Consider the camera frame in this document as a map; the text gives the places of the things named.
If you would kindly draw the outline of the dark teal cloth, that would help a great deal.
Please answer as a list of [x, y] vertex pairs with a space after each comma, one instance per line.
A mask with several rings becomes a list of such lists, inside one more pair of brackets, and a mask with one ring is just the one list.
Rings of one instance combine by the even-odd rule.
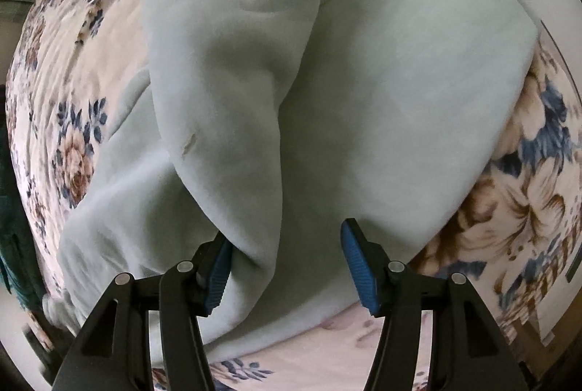
[[1, 130], [1, 278], [23, 308], [43, 309], [46, 290], [16, 183], [6, 129]]

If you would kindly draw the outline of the floral quilted bedspread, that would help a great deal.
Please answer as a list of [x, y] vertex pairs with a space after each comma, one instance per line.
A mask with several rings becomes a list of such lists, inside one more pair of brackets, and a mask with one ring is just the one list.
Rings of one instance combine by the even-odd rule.
[[[581, 5], [521, 0], [539, 25], [521, 92], [460, 207], [406, 262], [421, 274], [471, 280], [511, 349], [533, 363], [581, 288]], [[6, 116], [18, 189], [47, 298], [64, 288], [57, 253], [84, 199], [127, 85], [146, 65], [140, 0], [1, 0], [21, 34]], [[356, 219], [366, 236], [370, 227]], [[356, 302], [257, 352], [208, 355], [225, 390], [358, 390], [382, 323]]]

